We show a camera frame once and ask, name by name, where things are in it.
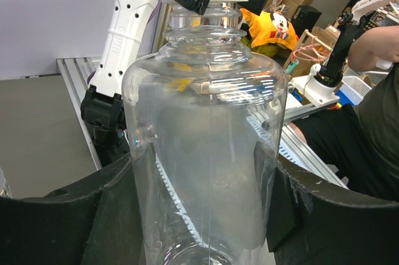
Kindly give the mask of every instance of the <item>clear plastic bottle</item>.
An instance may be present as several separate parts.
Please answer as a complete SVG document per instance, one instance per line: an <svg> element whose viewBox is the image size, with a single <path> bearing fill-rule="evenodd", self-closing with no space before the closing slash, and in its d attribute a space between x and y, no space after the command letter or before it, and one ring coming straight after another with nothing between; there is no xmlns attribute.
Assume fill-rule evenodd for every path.
<svg viewBox="0 0 399 265"><path fill-rule="evenodd" d="M233 7L173 11L169 43L123 78L147 264L261 263L287 79Z"/></svg>

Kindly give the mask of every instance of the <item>white bracket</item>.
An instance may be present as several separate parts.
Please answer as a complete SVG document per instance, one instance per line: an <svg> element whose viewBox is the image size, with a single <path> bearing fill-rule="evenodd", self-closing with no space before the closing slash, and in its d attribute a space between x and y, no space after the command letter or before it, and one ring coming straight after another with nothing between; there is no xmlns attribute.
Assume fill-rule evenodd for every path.
<svg viewBox="0 0 399 265"><path fill-rule="evenodd" d="M122 78L136 60L145 26L159 0L115 0L100 65L90 81L108 97L122 93Z"/></svg>
<svg viewBox="0 0 399 265"><path fill-rule="evenodd" d="M322 85L312 74L293 78L291 83L316 107L331 105L339 101L339 97L334 94L335 88Z"/></svg>

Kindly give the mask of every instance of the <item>person's arm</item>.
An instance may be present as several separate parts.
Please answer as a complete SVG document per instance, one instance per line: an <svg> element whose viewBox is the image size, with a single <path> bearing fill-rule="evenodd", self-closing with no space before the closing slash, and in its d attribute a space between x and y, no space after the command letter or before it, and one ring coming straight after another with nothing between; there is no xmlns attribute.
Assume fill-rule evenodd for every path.
<svg viewBox="0 0 399 265"><path fill-rule="evenodd" d="M399 26L377 27L366 31L350 47L348 66L352 70L375 70L378 59L399 62Z"/></svg>

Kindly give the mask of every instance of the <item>gray floor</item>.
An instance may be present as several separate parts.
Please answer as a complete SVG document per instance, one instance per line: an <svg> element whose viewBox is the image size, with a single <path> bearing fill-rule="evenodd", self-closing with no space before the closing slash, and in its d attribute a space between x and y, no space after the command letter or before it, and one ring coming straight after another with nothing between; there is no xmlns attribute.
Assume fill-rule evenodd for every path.
<svg viewBox="0 0 399 265"><path fill-rule="evenodd" d="M0 167L14 198L44 196L95 171L61 76L0 81Z"/></svg>

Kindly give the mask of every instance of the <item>gray wall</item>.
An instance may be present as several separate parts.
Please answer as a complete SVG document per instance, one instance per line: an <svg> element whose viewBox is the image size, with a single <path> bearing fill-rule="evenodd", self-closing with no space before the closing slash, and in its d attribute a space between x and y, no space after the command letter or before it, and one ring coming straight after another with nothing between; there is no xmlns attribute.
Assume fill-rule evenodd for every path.
<svg viewBox="0 0 399 265"><path fill-rule="evenodd" d="M0 80L56 73L58 57L100 56L112 8L113 0L0 0ZM139 54L150 52L155 22Z"/></svg>

